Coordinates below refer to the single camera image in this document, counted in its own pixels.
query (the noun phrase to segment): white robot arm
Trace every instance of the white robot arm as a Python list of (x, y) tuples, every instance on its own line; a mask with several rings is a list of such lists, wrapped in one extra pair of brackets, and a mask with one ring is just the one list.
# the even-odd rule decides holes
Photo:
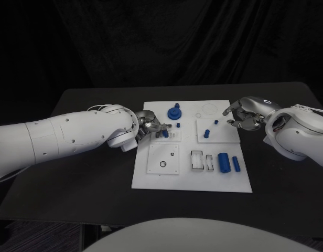
[(167, 126), (151, 111), (134, 113), (119, 105), (0, 126), (0, 178), (33, 164), (92, 150), (105, 141), (128, 151), (137, 147), (135, 139)]
[(245, 130), (258, 130), (265, 123), (264, 141), (289, 159), (301, 161), (308, 156), (323, 166), (323, 116), (320, 109), (295, 105), (282, 109), (259, 97), (243, 97), (225, 110), (236, 111), (240, 121), (227, 123)]

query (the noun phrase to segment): black backdrop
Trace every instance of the black backdrop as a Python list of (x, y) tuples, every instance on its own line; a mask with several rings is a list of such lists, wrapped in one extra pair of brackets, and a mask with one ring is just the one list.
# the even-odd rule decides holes
[(68, 88), (278, 81), (323, 103), (323, 0), (0, 0), (0, 125)]

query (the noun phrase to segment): robotic hand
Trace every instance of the robotic hand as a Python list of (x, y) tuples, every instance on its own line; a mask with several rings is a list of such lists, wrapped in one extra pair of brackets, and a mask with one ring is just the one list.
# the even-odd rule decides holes
[(223, 111), (232, 111), (240, 121), (227, 123), (248, 131), (258, 130), (265, 123), (266, 142), (289, 159), (301, 161), (308, 156), (323, 166), (323, 110), (294, 105), (282, 109), (276, 103), (264, 98), (240, 98)]
[(95, 149), (105, 141), (128, 151), (137, 147), (135, 139), (167, 127), (151, 111), (134, 113), (121, 105), (0, 126), (0, 178), (33, 164)]

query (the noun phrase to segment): black table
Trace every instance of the black table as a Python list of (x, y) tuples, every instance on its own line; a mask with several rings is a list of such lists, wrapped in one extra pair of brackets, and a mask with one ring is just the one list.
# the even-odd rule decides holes
[[(229, 100), (261, 96), (282, 107), (321, 105), (300, 82), (242, 85), (70, 89), (52, 116), (95, 104), (138, 111), (144, 101)], [(151, 219), (194, 217), (245, 224), (281, 235), (323, 237), (323, 167), (282, 157), (262, 142), (264, 130), (239, 131), (253, 193), (131, 189), (135, 149), (106, 144), (30, 167), (17, 177), (0, 219), (128, 226)]]

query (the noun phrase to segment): floor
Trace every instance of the floor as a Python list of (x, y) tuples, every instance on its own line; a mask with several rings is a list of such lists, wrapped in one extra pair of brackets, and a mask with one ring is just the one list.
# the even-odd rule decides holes
[[(0, 252), (78, 252), (81, 251), (81, 225), (47, 222), (13, 222), (10, 239), (0, 246)], [(289, 236), (289, 239), (323, 251), (323, 241), (308, 237)]]

